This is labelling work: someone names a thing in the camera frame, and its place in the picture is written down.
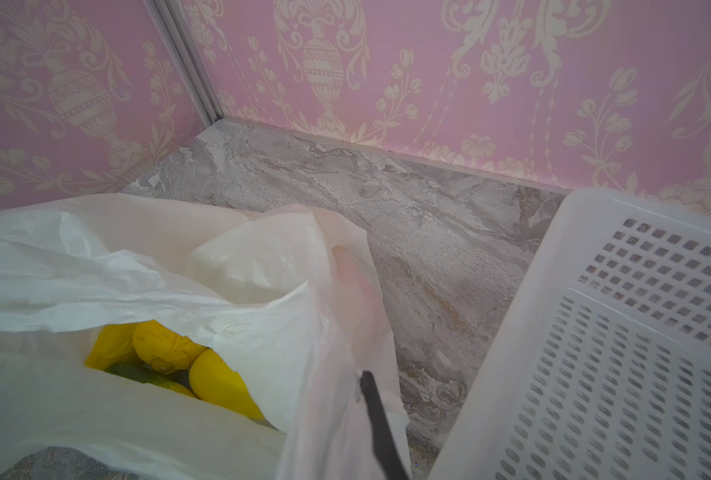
gray marble surface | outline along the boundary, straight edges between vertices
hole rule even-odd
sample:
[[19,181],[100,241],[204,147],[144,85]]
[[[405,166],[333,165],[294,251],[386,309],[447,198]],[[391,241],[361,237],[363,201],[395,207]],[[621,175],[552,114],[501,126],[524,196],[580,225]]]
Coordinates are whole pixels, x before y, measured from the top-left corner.
[[366,229],[425,478],[563,196],[221,120],[127,193],[263,212],[335,210]]

perforated basket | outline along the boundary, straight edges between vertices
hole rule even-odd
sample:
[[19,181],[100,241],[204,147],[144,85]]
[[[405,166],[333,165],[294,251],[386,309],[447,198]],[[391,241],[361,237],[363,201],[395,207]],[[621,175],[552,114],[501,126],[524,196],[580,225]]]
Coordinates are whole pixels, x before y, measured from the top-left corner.
[[561,206],[431,479],[711,479],[711,218]]

white plastic bag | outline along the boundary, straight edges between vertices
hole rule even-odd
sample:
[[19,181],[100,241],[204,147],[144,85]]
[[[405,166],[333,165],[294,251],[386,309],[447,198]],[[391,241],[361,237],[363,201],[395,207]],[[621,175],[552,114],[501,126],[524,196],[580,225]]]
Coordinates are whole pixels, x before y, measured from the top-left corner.
[[[82,365],[101,326],[150,319],[212,347],[281,432]],[[380,478],[360,370],[408,470],[365,232],[334,212],[107,194],[0,213],[0,473],[69,446],[161,479]]]

